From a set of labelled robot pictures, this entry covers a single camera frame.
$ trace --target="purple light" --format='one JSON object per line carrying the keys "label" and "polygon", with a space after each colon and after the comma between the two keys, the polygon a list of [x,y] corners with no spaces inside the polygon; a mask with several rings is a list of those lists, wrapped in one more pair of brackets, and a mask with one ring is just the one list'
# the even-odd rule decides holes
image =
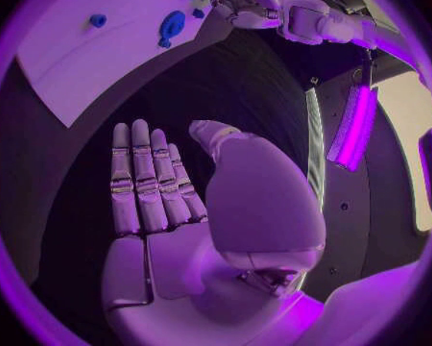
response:
{"label": "purple light", "polygon": [[376,114],[377,91],[367,86],[353,87],[341,125],[327,159],[356,171],[367,147]]}

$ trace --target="robotic hand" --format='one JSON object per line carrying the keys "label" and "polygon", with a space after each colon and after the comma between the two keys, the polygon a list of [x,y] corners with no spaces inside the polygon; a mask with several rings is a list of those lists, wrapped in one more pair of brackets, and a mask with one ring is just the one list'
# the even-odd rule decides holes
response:
{"label": "robotic hand", "polygon": [[378,27],[371,17],[348,15],[321,0],[211,0],[214,8],[238,28],[276,28],[287,40],[307,45],[353,42],[380,48],[416,69],[404,38]]}
{"label": "robotic hand", "polygon": [[149,137],[145,121],[132,126],[135,184],[128,126],[114,130],[118,239],[102,301],[127,344],[246,344],[303,297],[301,282],[324,249],[318,201],[288,156],[216,121],[194,121],[189,132],[216,164],[208,214],[161,130]]}

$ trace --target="blue object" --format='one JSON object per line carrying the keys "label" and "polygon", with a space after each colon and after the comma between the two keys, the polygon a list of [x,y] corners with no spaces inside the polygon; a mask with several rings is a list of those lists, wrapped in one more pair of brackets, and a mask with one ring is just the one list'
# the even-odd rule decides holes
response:
{"label": "blue object", "polygon": [[184,29],[185,14],[180,11],[175,11],[167,15],[160,27],[160,41],[158,45],[162,48],[171,46],[170,38],[179,35]]}
{"label": "blue object", "polygon": [[95,26],[96,28],[100,28],[103,25],[105,25],[107,21],[107,17],[103,14],[93,14],[90,18],[89,18],[89,22]]}
{"label": "blue object", "polygon": [[204,17],[204,13],[200,9],[194,9],[194,11],[192,12],[192,15],[198,19],[202,19]]}

